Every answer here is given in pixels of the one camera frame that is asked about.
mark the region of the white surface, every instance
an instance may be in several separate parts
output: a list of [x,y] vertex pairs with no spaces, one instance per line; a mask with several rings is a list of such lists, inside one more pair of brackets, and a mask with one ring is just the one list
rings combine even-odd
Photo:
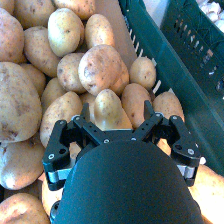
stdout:
[[144,0],[147,12],[160,27],[169,0]]

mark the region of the brown potato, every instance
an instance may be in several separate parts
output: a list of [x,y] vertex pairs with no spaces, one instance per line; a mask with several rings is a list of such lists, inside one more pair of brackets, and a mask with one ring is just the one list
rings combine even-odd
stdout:
[[117,82],[111,86],[111,90],[114,91],[118,96],[120,96],[124,88],[129,84],[129,73],[128,73],[128,68],[125,65],[125,63],[122,61],[122,69],[121,69],[121,74],[119,76],[119,79]]
[[189,187],[192,197],[200,206],[202,215],[211,223],[224,220],[224,177],[205,165],[199,165],[195,184]]
[[94,103],[95,124],[102,131],[132,129],[119,97],[110,89],[102,90]]
[[95,13],[95,0],[52,0],[57,8],[69,8],[81,20],[87,20]]
[[130,82],[138,83],[148,91],[155,85],[156,68],[146,57],[137,58],[130,69]]
[[94,103],[96,96],[93,96],[89,92],[80,95],[80,99],[82,104],[88,103],[89,104],[89,112],[90,112],[90,121],[95,124],[95,117],[94,117]]
[[171,155],[171,148],[167,143],[166,139],[161,138],[159,140],[159,142],[157,143],[157,146],[164,152],[166,153],[168,156]]
[[15,6],[14,0],[0,0],[0,8],[5,9],[11,15],[13,14]]
[[47,108],[60,96],[63,96],[66,91],[60,85],[58,78],[51,79],[41,97],[41,106],[43,110],[43,114],[47,110]]
[[56,202],[61,200],[62,198],[63,188],[57,191],[50,191],[47,184],[47,179],[44,177],[44,181],[42,184],[42,204],[44,207],[45,212],[48,216],[50,216],[50,211],[52,205]]
[[24,47],[24,33],[19,21],[0,8],[0,62],[18,63]]
[[64,56],[58,64],[57,76],[59,83],[66,91],[77,94],[86,92],[79,80],[78,68],[83,53],[72,53]]
[[0,142],[31,138],[42,118],[40,98],[26,71],[12,62],[0,62]]
[[97,45],[88,50],[79,63],[79,79],[83,87],[97,96],[119,79],[122,69],[120,54],[109,45]]
[[70,9],[53,12],[48,20],[48,40],[58,57],[76,50],[80,42],[80,18]]
[[39,135],[23,142],[0,146],[0,184],[19,190],[32,184],[43,172],[44,147]]
[[163,92],[153,101],[155,112],[163,113],[164,117],[169,119],[172,115],[177,115],[184,121],[184,113],[178,98],[171,92]]
[[48,19],[54,11],[51,0],[15,0],[14,16],[24,30],[34,26],[47,28]]
[[79,96],[74,92],[67,92],[56,99],[44,113],[41,127],[40,139],[44,147],[47,147],[54,124],[58,120],[71,121],[74,115],[82,111],[82,102]]
[[138,128],[144,122],[144,102],[151,98],[149,92],[137,83],[129,84],[125,87],[121,102],[133,128]]
[[76,160],[77,155],[80,153],[81,148],[78,146],[76,142],[72,142],[69,147],[70,158]]
[[34,197],[40,199],[40,194],[39,194],[39,180],[36,180],[35,182],[33,182],[32,184],[28,185],[27,187],[24,187],[20,190],[8,190],[8,189],[4,189],[4,200],[13,196],[14,194],[18,194],[18,193],[27,193],[27,194],[31,194]]
[[85,40],[88,49],[101,44],[115,47],[113,29],[105,16],[94,14],[88,19],[85,28]]
[[47,28],[31,27],[25,30],[24,34],[24,53],[27,59],[44,74],[49,77],[56,77],[60,58],[51,50]]
[[41,97],[46,86],[46,77],[44,73],[39,71],[31,64],[20,64],[20,66],[25,69],[26,73],[29,75],[31,81],[33,82],[39,96]]
[[19,193],[0,204],[1,224],[50,224],[41,201],[36,197]]

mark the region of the pile of potatoes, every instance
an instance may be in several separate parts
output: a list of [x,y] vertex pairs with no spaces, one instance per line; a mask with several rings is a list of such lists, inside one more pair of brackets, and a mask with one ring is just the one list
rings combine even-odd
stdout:
[[[166,118],[184,121],[173,93],[153,93],[156,68],[150,59],[139,57],[127,68],[110,22],[95,14],[95,0],[0,0],[0,20],[0,223],[50,223],[62,190],[49,191],[42,157],[55,122],[69,122],[84,103],[101,130],[138,128],[145,100]],[[165,139],[158,146],[170,154]],[[79,152],[72,143],[71,158]],[[216,207],[215,197],[224,203],[224,178],[205,166],[198,172],[190,191],[202,214],[224,220],[219,210],[207,212]],[[212,192],[209,202],[206,191]]]

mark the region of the metal bolt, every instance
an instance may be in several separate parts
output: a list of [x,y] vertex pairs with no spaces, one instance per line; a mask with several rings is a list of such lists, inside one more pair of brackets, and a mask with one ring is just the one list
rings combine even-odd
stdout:
[[54,154],[50,154],[49,156],[48,156],[48,159],[53,159],[54,158]]
[[109,139],[105,139],[105,140],[103,141],[103,143],[108,143],[108,142],[110,142]]
[[193,149],[188,149],[187,151],[188,151],[188,153],[189,153],[190,155],[194,155],[194,150],[193,150]]

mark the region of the green plastic crate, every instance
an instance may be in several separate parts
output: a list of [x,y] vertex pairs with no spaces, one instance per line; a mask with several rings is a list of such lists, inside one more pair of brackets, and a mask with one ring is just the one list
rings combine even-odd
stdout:
[[195,0],[170,0],[161,30],[224,122],[224,33]]
[[219,113],[147,13],[141,0],[119,0],[137,55],[154,58],[158,93],[172,88],[179,98],[186,125],[207,165],[224,175],[224,125]]

